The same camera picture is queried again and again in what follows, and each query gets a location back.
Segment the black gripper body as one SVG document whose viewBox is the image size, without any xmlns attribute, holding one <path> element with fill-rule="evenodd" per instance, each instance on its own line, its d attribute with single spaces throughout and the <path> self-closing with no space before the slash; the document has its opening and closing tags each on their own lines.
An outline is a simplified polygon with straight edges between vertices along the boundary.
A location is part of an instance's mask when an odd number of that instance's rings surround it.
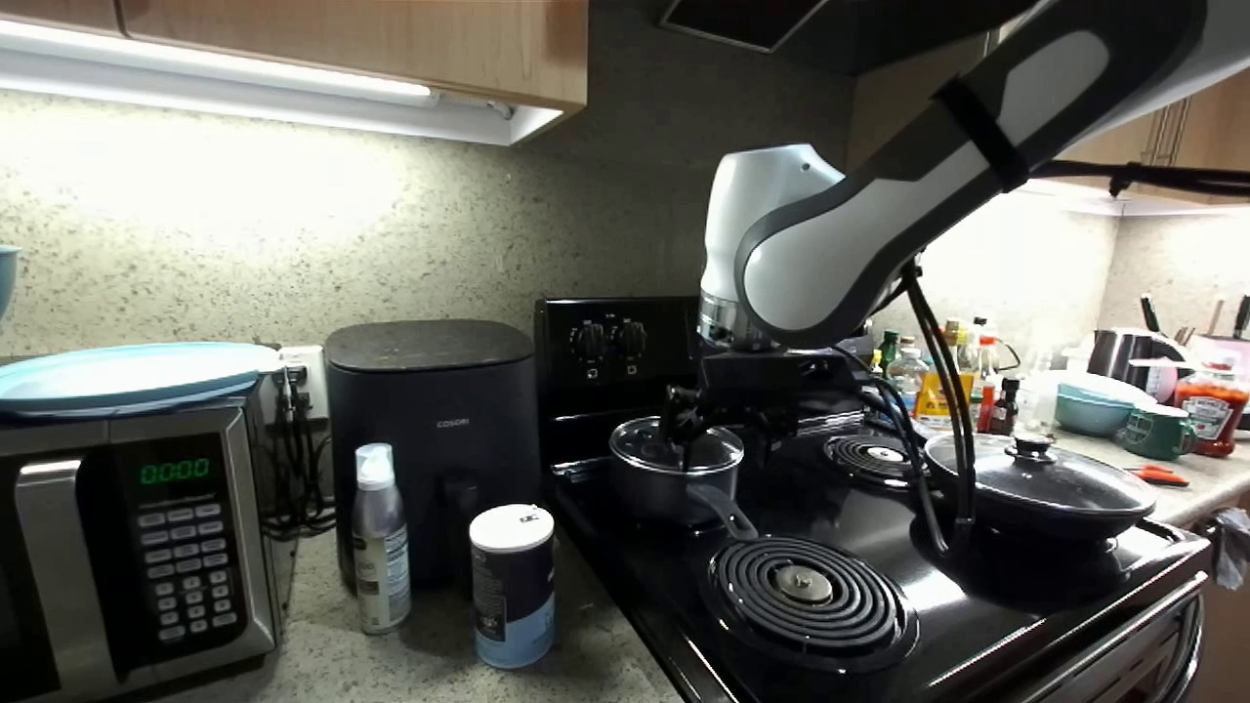
<svg viewBox="0 0 1250 703">
<path fill-rule="evenodd" d="M 694 380 L 666 390 L 660 433 L 673 446 L 714 425 L 792 433 L 808 412 L 857 399 L 869 383 L 840 349 L 703 349 Z"/>
</svg>

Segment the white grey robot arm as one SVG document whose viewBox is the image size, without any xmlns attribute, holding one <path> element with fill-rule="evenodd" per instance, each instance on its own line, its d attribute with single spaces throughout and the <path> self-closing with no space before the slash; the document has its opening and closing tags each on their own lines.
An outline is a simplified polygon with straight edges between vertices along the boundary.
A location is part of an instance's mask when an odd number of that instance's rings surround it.
<svg viewBox="0 0 1250 703">
<path fill-rule="evenodd" d="M 1045 0 L 857 170 L 808 144 L 714 163 L 703 219 L 698 375 L 677 433 L 791 408 L 901 270 L 1065 149 L 1245 67 L 1250 0 Z"/>
</svg>

